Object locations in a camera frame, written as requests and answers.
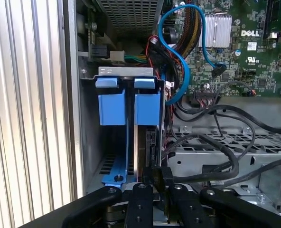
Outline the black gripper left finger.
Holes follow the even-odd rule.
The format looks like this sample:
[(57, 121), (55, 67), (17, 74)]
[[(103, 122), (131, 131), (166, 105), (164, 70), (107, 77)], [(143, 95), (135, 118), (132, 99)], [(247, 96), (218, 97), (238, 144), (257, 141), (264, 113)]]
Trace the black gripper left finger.
[(142, 181), (132, 189), (102, 187), (62, 206), (25, 228), (151, 228), (153, 226), (152, 168), (142, 171)]

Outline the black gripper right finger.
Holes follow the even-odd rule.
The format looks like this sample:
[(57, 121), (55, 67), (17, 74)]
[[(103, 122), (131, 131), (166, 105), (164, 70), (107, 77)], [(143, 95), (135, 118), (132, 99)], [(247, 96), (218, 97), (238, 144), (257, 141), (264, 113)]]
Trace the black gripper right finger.
[(199, 194), (176, 181), (171, 168), (163, 167), (172, 206), (186, 228), (281, 228), (281, 216), (231, 193), (204, 188)]

